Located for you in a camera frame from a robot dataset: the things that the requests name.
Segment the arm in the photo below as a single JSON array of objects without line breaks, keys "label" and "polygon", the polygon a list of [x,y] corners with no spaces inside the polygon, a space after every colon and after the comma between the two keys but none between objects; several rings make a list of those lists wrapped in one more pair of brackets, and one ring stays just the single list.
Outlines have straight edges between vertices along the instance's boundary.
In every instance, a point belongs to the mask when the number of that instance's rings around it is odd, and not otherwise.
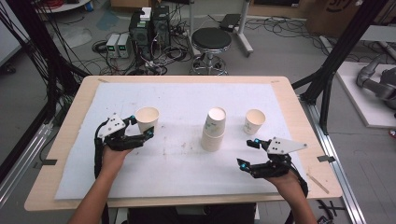
[{"label": "arm", "polygon": [[99,223],[111,186],[123,165],[126,155],[131,151],[131,149],[114,151],[105,146],[102,171],[68,221],[69,224]]},{"label": "arm", "polygon": [[267,180],[276,186],[280,195],[290,205],[296,224],[317,224],[314,213],[300,187],[298,178],[293,172],[288,172],[281,177],[267,178]]}]

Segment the floor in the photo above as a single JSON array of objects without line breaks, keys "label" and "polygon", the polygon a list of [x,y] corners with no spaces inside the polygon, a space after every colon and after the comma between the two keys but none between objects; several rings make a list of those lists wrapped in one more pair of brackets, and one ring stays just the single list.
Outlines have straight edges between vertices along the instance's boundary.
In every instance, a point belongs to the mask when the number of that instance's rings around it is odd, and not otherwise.
[{"label": "floor", "polygon": [[[112,12],[105,0],[95,1],[95,11],[86,12],[83,8],[54,15],[53,19],[63,26],[83,27],[92,35],[87,44],[73,48],[79,60],[93,74],[108,72],[104,61],[92,51],[92,44],[108,38],[113,32],[128,31],[129,19],[127,12]],[[212,16],[221,21],[222,16]],[[267,21],[267,29],[262,20],[247,20],[245,35],[254,52],[246,57],[237,39],[233,36],[230,49],[221,54],[227,63],[230,76],[285,76],[290,82],[306,77],[320,68],[326,60],[326,51],[320,47],[317,37],[311,37],[304,31],[302,21],[288,23],[294,30],[286,31],[279,27],[272,29],[275,21]],[[195,27],[217,26],[211,18],[203,15],[195,20]],[[367,63],[382,49],[371,42],[361,42],[347,58]],[[166,75],[187,75],[191,61],[171,63],[166,66]],[[76,57],[71,59],[76,66]],[[127,67],[132,60],[119,60],[118,67]],[[16,68],[15,74],[0,74],[0,162],[3,162],[9,151],[19,141],[26,128],[33,121],[44,103],[46,103],[46,86],[35,70],[29,58],[23,53],[17,53],[10,62]],[[296,93],[302,93],[302,87]],[[29,190],[34,184],[39,172],[39,157],[45,158],[50,149],[52,137],[58,127],[54,127],[48,137],[49,144],[38,153],[28,166],[21,180],[0,209],[2,223],[53,223],[66,222],[73,211],[27,212],[23,208]],[[337,77],[332,85],[332,99],[328,119],[328,131],[339,161],[341,162],[350,186],[364,215],[363,223],[392,223],[396,219],[396,168],[395,139],[391,138],[387,129],[366,128],[349,100]],[[341,199],[324,201],[332,205],[335,222],[354,223],[349,220]],[[318,218],[326,217],[320,204],[311,201]],[[285,203],[260,203],[260,223],[283,223],[289,213]],[[111,210],[111,218],[115,219],[116,209]]]}]

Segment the stool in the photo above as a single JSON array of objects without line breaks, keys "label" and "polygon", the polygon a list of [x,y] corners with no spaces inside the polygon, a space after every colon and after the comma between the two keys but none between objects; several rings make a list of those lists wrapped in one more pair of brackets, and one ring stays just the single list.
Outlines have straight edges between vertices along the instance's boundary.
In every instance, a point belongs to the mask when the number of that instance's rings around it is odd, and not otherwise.
[{"label": "stool", "polygon": [[218,28],[202,28],[192,34],[191,43],[202,55],[192,62],[190,73],[212,75],[215,71],[217,76],[228,75],[225,62],[213,54],[222,53],[230,47],[229,34]]}]

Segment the paper cup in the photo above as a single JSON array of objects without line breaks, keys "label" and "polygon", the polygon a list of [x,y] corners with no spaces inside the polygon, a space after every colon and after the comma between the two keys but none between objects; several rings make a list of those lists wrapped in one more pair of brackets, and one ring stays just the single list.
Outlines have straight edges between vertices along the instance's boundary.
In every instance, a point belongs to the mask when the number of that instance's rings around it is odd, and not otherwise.
[{"label": "paper cup", "polygon": [[154,107],[143,107],[136,111],[134,114],[137,120],[137,126],[141,133],[145,130],[154,127],[154,132],[157,131],[158,117],[160,112]]},{"label": "paper cup", "polygon": [[224,134],[226,114],[224,109],[214,107],[207,113],[204,132],[211,137],[218,137]]},{"label": "paper cup", "polygon": [[244,132],[255,134],[265,122],[265,115],[259,109],[251,109],[245,118]]},{"label": "paper cup", "polygon": [[223,137],[224,134],[222,134],[221,136],[212,137],[206,132],[202,132],[201,146],[206,151],[217,151],[221,147]]}]

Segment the wooden table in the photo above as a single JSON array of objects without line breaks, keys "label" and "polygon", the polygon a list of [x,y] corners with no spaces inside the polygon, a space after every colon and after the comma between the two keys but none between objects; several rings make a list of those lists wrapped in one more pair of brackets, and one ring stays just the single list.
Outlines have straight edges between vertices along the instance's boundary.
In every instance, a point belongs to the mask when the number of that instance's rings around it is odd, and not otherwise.
[{"label": "wooden table", "polygon": [[[299,157],[307,174],[310,186],[308,198],[324,199],[341,197],[342,191],[338,181],[327,162],[319,162],[318,157],[324,152],[314,131],[298,101],[294,90],[285,77],[86,77],[70,107],[64,123],[52,145],[48,160],[57,160],[56,165],[43,166],[26,200],[28,211],[45,211],[77,208],[80,200],[54,200],[58,185],[62,179],[64,165],[70,148],[78,136],[78,130],[90,108],[92,98],[98,85],[102,82],[131,83],[262,83],[271,84],[276,94],[290,135],[294,141],[308,144],[308,148],[299,151]],[[206,204],[206,203],[241,203],[282,200],[279,195],[221,195],[171,198],[133,198],[111,199],[111,207],[133,207],[154,205]]]}]

